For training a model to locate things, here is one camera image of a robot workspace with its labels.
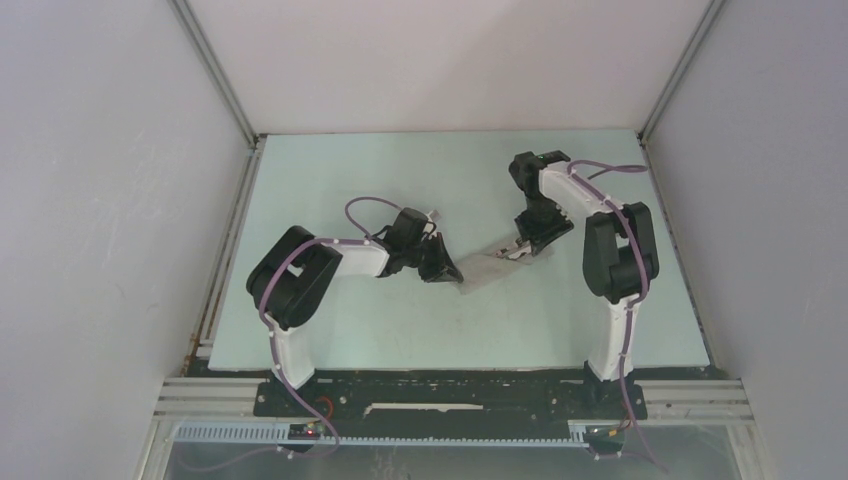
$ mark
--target black mounting plate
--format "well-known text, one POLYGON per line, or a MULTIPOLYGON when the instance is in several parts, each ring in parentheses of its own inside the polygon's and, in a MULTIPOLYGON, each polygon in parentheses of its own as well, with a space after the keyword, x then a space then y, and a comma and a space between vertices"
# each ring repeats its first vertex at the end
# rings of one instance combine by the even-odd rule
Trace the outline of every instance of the black mounting plate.
MULTIPOLYGON (((583 376, 579 369, 317 371, 298 393, 325 415, 332 402, 331 420, 342 436, 561 439, 570 438, 570 419, 619 421, 626 416, 620 395, 593 401, 583 376), (375 403, 418 408, 383 409, 375 403), (457 404, 479 407, 451 408, 457 404)), ((641 387, 632 381, 628 385, 637 418, 647 418, 641 387)), ((259 385, 253 414, 311 416, 272 375, 259 385)))

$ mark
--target light green table surface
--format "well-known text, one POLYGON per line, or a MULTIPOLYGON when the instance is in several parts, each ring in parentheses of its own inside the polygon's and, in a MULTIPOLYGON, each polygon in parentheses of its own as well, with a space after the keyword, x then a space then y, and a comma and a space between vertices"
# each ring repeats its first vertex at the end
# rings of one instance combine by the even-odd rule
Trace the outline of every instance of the light green table surface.
MULTIPOLYGON (((454 260, 514 233, 524 197, 507 166, 516 153, 560 149, 573 159, 644 162, 627 130, 296 135, 268 138, 226 289, 210 368, 271 366, 268 332, 245 280, 292 225, 317 236, 359 238, 344 204, 384 197, 421 211, 438 209, 454 260)), ((709 363, 671 240, 647 174, 594 180, 623 202, 651 208, 660 274, 637 319, 636 366, 709 363)), ((372 231, 395 212, 363 202, 353 214, 372 231)), ((415 270, 386 279, 345 277, 331 284, 307 323, 317 368, 578 367, 595 341, 600 300, 586 287, 582 234, 553 244, 554 255, 470 295, 425 284, 415 270)))

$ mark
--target metal profile rail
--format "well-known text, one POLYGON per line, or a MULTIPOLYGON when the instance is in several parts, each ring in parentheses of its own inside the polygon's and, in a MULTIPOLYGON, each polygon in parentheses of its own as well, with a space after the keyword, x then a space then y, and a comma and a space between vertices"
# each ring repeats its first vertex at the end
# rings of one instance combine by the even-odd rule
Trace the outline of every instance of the metal profile rail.
MULTIPOLYGON (((154 419, 277 422, 253 416, 256 390, 264 379, 184 378, 165 380, 154 419)), ((753 425, 748 397, 738 380, 648 380, 642 387, 644 425, 753 425)), ((573 420, 571 424, 596 424, 573 420)))

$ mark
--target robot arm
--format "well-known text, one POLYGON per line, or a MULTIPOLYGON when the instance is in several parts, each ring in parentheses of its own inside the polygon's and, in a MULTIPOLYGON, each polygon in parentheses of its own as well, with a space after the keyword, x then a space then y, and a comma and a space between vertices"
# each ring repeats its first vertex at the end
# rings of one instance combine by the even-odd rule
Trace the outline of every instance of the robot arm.
MULTIPOLYGON (((272 286, 264 315, 272 329, 273 356, 279 365, 274 373, 284 376, 294 388, 303 385, 315 371, 305 324, 315 314, 333 278, 387 277, 412 267, 427 283, 462 282, 442 234, 428 215, 404 208, 384 232, 382 238, 378 234, 365 240, 326 239, 306 247, 285 266, 272 286)), ((247 291, 257 308, 277 271, 307 242, 316 242, 314 235, 303 227, 291 227, 254 268, 247 291)))
MULTIPOLYGON (((527 209, 515 222, 525 251, 538 255, 551 242, 574 229, 570 218, 586 219, 583 278, 595 296, 607 300, 601 338, 589 355, 588 365, 599 380, 615 380, 619 376, 621 352, 630 351, 630 345, 624 345, 627 308, 639 297, 642 285, 632 249, 616 243, 616 237, 624 236, 624 229, 607 202, 618 207, 627 218, 649 281, 659 273, 651 212, 643 203, 625 205, 610 196, 598 198, 575 179, 576 174, 568 168, 570 161, 560 151, 516 155, 509 170, 524 191, 527 209)), ((631 308, 635 324, 639 304, 631 308)), ((627 356, 624 375, 632 370, 633 364, 627 356)))

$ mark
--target white wall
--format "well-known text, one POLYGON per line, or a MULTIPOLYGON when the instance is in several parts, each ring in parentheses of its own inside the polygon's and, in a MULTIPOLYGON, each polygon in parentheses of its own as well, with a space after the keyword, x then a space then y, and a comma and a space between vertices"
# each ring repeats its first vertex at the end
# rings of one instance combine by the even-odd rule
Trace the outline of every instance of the white wall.
POLYGON ((191 2, 264 133, 640 128, 708 0, 191 2))
POLYGON ((0 4, 0 477, 129 478, 246 145, 167 2, 0 4))
POLYGON ((782 479, 846 478, 848 3, 730 2, 650 153, 782 479))

